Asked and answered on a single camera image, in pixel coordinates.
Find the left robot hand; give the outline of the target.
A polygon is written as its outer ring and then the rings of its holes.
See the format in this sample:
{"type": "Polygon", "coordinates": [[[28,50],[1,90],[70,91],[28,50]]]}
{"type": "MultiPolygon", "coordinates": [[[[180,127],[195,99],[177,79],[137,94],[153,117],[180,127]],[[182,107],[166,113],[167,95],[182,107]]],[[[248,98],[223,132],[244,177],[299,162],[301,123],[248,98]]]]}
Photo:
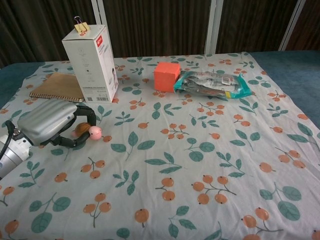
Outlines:
{"type": "Polygon", "coordinates": [[[66,138],[60,133],[69,129],[78,116],[86,116],[91,126],[96,125],[96,114],[88,106],[76,105],[61,99],[49,99],[17,121],[14,140],[25,138],[32,146],[56,146],[75,148],[86,142],[88,132],[76,139],[66,138]]]}

